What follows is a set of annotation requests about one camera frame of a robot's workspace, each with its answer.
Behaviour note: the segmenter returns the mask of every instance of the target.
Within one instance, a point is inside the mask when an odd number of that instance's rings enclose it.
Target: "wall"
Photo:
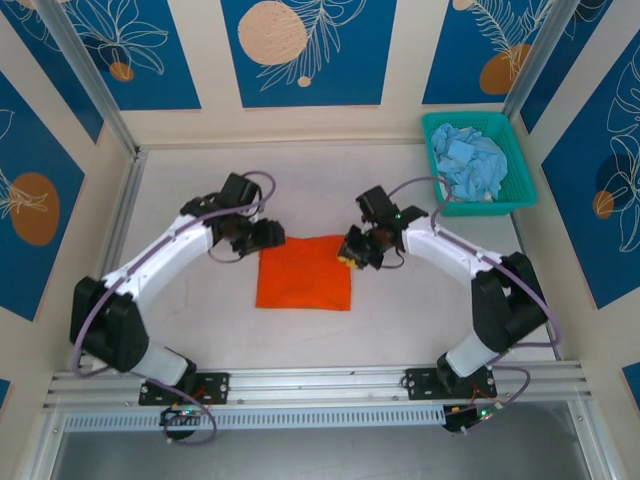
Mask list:
[[[639,24],[640,4],[636,0],[614,0],[531,134],[520,120],[515,124],[539,198],[535,207],[517,214],[525,247],[564,328],[565,354],[582,362],[626,466],[623,478],[635,478],[640,471],[640,412],[621,371],[640,360],[640,290],[596,308],[541,164],[636,35]],[[585,163],[600,160],[580,155]],[[571,191],[581,186],[567,175],[565,188]],[[637,274],[637,264],[629,267]]]
[[[421,139],[426,112],[500,110],[552,3],[87,0],[61,8],[138,142],[154,145]],[[526,12],[530,25],[512,28]],[[488,29],[487,18],[502,23]],[[112,23],[125,33],[101,26]]]
[[[28,453],[25,445],[52,372],[65,369],[70,351],[68,331],[73,287],[84,275],[98,273],[128,159],[107,127],[94,143],[2,14],[0,72],[84,173],[84,183],[35,317],[29,321],[0,308],[0,378],[11,381],[0,418],[0,478],[8,479],[13,478],[21,455]],[[29,131],[21,134],[26,146],[40,140],[30,137]],[[49,157],[50,152],[41,153],[49,162],[56,161]],[[0,150],[0,165],[7,170],[18,165],[12,162],[29,160],[20,156],[20,152],[9,156],[6,149]],[[62,198],[64,192],[58,193]],[[10,222],[9,216],[0,221]],[[8,235],[13,233],[3,231],[0,243],[6,245]],[[4,268],[10,253],[5,250],[1,255]],[[11,282],[3,283],[1,288],[21,295]]]

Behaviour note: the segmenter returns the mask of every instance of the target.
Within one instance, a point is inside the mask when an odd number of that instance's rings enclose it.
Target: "teal basket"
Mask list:
[[[493,202],[452,201],[445,207],[443,215],[450,217],[506,215],[517,208],[530,207],[536,203],[536,190],[529,176],[518,141],[509,119],[501,113],[443,112],[429,113],[422,117],[427,155],[433,175],[438,175],[438,167],[431,144],[431,135],[444,123],[450,123],[456,128],[473,127],[482,132],[485,137],[496,142],[507,157],[508,173],[500,184],[498,200]],[[443,203],[444,197],[438,185],[435,185],[435,192],[438,203]]]

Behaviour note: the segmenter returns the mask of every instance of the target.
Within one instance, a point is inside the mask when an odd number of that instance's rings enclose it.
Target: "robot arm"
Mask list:
[[[97,301],[120,282],[93,319],[82,348],[120,372],[133,372],[188,391],[195,364],[153,342],[144,319],[164,286],[222,239],[241,257],[284,243],[284,230],[277,222],[256,221],[257,215],[244,213],[213,215],[248,206],[259,192],[257,184],[232,174],[220,192],[188,202],[167,231],[132,261],[100,281],[90,277],[81,280],[74,292],[71,341],[76,342]],[[212,218],[198,221],[203,216]]]
[[[363,221],[371,228],[352,226],[338,253],[354,268],[381,268],[384,252],[398,248],[439,266],[471,287],[473,332],[437,361],[437,377],[452,397],[469,391],[470,377],[490,364],[523,337],[547,321],[542,309],[517,285],[492,265],[487,257],[507,268],[533,289],[542,292],[533,267],[521,253],[503,257],[475,247],[436,224],[416,207],[400,211],[381,187],[356,199]],[[470,246],[463,249],[459,244]],[[481,254],[473,255],[470,251]]]

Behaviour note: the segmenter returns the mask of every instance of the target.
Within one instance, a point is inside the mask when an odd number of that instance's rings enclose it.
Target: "orange napkin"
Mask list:
[[[351,269],[337,257],[343,240],[287,237],[262,250],[256,307],[351,310]]]

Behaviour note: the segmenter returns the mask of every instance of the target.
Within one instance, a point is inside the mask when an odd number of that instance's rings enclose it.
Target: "leaf illustration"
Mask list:
[[[480,33],[494,45],[496,52],[508,52],[517,45],[521,29],[511,8],[511,2],[503,0],[475,0],[468,9],[476,14]]]
[[[164,73],[164,64],[156,53],[147,47],[133,47],[128,48],[131,55],[131,61],[142,68],[153,70],[158,75]]]
[[[109,10],[98,0],[75,0],[72,9],[79,25],[91,30],[93,33],[102,35],[105,39],[116,40],[117,26],[115,19],[111,17]]]
[[[346,6],[356,0],[291,0],[291,9],[304,24],[307,43],[293,60],[281,65],[265,65],[258,78],[267,80],[261,92],[285,80],[287,85],[301,77],[312,79],[322,70],[323,62],[329,63],[333,52],[340,53],[338,27],[356,18],[367,0],[358,0],[358,6],[346,17]]]
[[[36,10],[25,7],[16,0],[2,0],[7,6],[7,9],[16,17],[25,31],[38,41],[43,42],[51,50],[56,52],[60,51],[58,44],[51,38],[51,34],[47,27],[44,25],[42,18],[38,15]]]
[[[11,128],[14,112],[11,110],[0,110],[0,140],[7,134]]]
[[[567,23],[566,28],[564,29],[564,33],[573,40],[576,34],[576,28],[578,23],[592,23],[595,22],[602,12],[604,11],[604,6],[607,4],[607,0],[600,0],[600,3],[596,5],[590,5],[583,3],[582,0],[577,6],[575,12]]]
[[[519,19],[521,26],[521,42],[527,42],[529,38],[537,32],[542,24],[546,20],[551,7],[553,7],[555,0],[539,0],[538,6],[534,9],[532,0],[529,0],[529,5],[525,9],[524,13]]]
[[[164,45],[169,32],[144,22],[130,23],[121,29],[120,40],[138,47],[159,47]]]
[[[135,0],[114,1],[109,0],[108,9],[111,17],[115,20],[115,24],[120,26],[135,22],[140,16],[140,9]]]
[[[637,203],[637,198],[634,197],[620,213],[620,233],[622,234],[620,252],[633,252],[640,245],[638,224],[640,224],[640,205]]]

